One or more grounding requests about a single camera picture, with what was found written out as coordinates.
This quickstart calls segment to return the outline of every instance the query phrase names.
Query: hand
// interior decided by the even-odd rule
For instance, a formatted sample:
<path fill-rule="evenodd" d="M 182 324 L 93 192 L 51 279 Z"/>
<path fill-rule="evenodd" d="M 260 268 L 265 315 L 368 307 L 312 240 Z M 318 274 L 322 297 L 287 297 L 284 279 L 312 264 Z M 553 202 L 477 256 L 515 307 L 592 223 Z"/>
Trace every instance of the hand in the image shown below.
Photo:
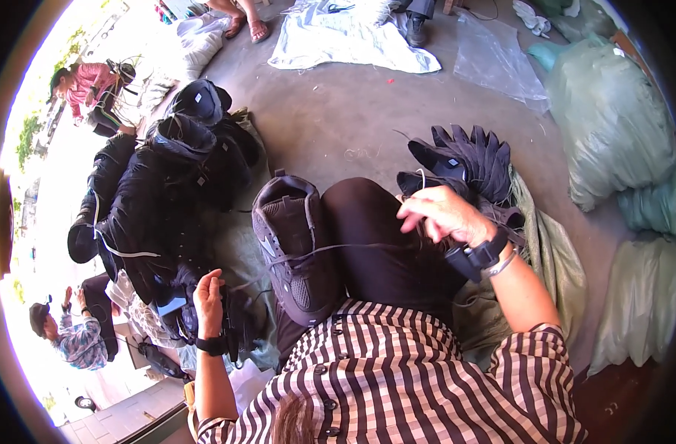
<path fill-rule="evenodd" d="M 69 301 L 71 300 L 71 295 L 74 291 L 71 289 L 71 287 L 67 287 L 67 292 L 64 295 L 64 302 L 62 303 L 62 307 L 67 307 L 69 305 Z"/>
<path fill-rule="evenodd" d="M 192 294 L 197 311 L 197 336 L 200 339 L 219 336 L 222 329 L 222 296 L 219 288 L 224 285 L 224 280 L 219 279 L 221 274 L 222 271 L 217 269 L 202 276 Z"/>
<path fill-rule="evenodd" d="M 80 309 L 83 310 L 86 308 L 86 297 L 84 297 L 84 290 L 78 289 L 76 292 L 76 303 Z"/>
<path fill-rule="evenodd" d="M 410 232 L 426 218 L 425 231 L 434 243 L 450 235 L 473 248 L 496 235 L 493 222 L 446 186 L 417 191 L 402 204 L 397 218 L 405 220 L 403 233 Z"/>
<path fill-rule="evenodd" d="M 95 98 L 96 98 L 96 94 L 94 94 L 93 91 L 89 91 L 88 94 L 86 95 L 86 100 L 84 101 L 84 104 L 87 107 L 90 106 Z"/>

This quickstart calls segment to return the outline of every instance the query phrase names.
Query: hat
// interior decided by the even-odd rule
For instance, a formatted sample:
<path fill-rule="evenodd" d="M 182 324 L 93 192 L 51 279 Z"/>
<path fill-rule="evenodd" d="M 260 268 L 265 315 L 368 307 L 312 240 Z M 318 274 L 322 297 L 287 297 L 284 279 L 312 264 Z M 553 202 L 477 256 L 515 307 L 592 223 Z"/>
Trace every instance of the hat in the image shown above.
<path fill-rule="evenodd" d="M 54 88 L 59 86 L 61 78 L 66 74 L 68 74 L 68 70 L 66 68 L 61 68 L 51 76 L 51 82 L 49 82 L 49 100 L 47 101 L 47 104 L 50 104 L 54 99 Z"/>
<path fill-rule="evenodd" d="M 47 322 L 47 315 L 49 314 L 49 303 L 40 304 L 33 303 L 30 307 L 30 325 L 33 332 L 37 336 L 43 337 L 44 323 Z"/>

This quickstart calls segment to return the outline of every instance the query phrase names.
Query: pink shirt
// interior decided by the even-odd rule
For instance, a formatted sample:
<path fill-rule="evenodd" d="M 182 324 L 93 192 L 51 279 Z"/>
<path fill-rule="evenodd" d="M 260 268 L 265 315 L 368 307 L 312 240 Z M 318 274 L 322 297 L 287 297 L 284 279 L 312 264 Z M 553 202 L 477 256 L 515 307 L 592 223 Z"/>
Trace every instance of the pink shirt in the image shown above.
<path fill-rule="evenodd" d="M 75 119 L 81 117 L 79 105 L 83 105 L 86 101 L 86 95 L 92 84 L 98 85 L 98 94 L 91 101 L 90 108 L 98 102 L 103 91 L 118 80 L 118 76 L 112 74 L 105 63 L 82 63 L 71 76 L 73 82 L 67 90 L 67 103 L 71 106 L 71 114 Z"/>

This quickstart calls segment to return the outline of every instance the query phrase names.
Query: shoe label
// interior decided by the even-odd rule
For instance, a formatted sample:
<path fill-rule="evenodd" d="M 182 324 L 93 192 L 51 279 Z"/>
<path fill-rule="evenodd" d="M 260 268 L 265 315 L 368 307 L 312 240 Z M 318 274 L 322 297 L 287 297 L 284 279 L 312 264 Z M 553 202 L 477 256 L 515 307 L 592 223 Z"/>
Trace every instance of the shoe label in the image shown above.
<path fill-rule="evenodd" d="M 266 236 L 264 236 L 264 240 L 259 240 L 259 244 L 264 247 L 264 250 L 266 250 L 267 253 L 271 254 L 271 257 L 276 257 L 276 253 L 274 253 L 274 250 L 271 249 L 271 244 L 269 243 L 269 239 Z"/>

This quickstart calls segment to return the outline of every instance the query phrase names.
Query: car tire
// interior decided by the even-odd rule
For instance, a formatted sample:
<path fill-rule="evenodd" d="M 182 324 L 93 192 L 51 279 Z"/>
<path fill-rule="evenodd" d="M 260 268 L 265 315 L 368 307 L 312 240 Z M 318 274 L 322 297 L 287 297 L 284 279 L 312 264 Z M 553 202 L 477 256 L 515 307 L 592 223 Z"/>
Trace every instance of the car tire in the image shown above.
<path fill-rule="evenodd" d="M 89 398 L 85 398 L 83 396 L 79 396 L 74 400 L 74 404 L 76 404 L 77 407 L 79 408 L 88 408 L 91 411 L 96 411 L 96 403 L 93 402 Z"/>

